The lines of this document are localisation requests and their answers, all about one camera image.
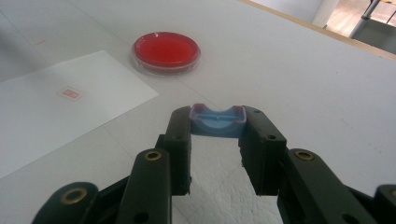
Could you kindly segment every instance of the blue object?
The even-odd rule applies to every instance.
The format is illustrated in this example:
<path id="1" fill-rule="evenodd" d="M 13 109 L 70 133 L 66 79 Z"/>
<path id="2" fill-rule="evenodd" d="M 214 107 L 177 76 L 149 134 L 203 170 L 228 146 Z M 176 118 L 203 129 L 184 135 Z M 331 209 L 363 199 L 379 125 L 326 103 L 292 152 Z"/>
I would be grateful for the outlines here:
<path id="1" fill-rule="evenodd" d="M 204 104 L 195 104 L 190 112 L 190 121 L 192 134 L 238 138 L 244 131 L 247 114 L 241 105 L 214 111 Z"/>

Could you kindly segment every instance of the paper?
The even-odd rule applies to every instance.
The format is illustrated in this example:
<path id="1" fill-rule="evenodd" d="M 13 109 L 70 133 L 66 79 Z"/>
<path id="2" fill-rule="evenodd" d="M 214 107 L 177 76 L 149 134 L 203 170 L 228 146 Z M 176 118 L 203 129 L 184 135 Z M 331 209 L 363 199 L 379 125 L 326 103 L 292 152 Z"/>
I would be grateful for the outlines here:
<path id="1" fill-rule="evenodd" d="M 155 97 L 104 51 L 0 83 L 0 178 Z"/>

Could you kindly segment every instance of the small label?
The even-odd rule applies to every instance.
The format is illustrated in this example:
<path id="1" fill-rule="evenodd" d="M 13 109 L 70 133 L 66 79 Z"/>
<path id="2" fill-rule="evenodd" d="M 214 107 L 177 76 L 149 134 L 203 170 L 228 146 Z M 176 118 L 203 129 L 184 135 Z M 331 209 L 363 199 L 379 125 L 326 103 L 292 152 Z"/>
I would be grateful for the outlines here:
<path id="1" fill-rule="evenodd" d="M 60 92 L 58 92 L 58 95 L 66 98 L 68 100 L 71 100 L 71 101 L 78 100 L 79 98 L 81 98 L 81 96 L 83 94 L 84 93 L 82 91 L 78 91 L 78 90 L 76 90 L 74 88 L 70 88 L 70 87 L 66 87 L 63 90 L 61 90 Z"/>

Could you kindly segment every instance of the petri dish lid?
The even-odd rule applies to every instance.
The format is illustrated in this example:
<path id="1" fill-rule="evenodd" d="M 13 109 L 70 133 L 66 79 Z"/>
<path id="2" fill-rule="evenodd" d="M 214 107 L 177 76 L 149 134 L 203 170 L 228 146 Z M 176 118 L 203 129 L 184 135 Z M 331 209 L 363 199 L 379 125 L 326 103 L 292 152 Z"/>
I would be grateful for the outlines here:
<path id="1" fill-rule="evenodd" d="M 170 32 L 157 32 L 139 37 L 133 46 L 136 62 L 148 70 L 180 72 L 193 68 L 200 56 L 191 38 Z"/>

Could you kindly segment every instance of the red petri dish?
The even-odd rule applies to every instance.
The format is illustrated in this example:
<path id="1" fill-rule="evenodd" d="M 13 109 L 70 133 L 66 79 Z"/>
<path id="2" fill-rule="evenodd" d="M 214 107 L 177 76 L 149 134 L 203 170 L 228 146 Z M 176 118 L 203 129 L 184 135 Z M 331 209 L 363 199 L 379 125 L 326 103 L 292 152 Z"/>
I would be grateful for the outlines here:
<path id="1" fill-rule="evenodd" d="M 137 64 L 154 73 L 181 73 L 191 70 L 200 57 L 198 45 L 189 37 L 157 32 L 143 35 L 134 42 Z"/>

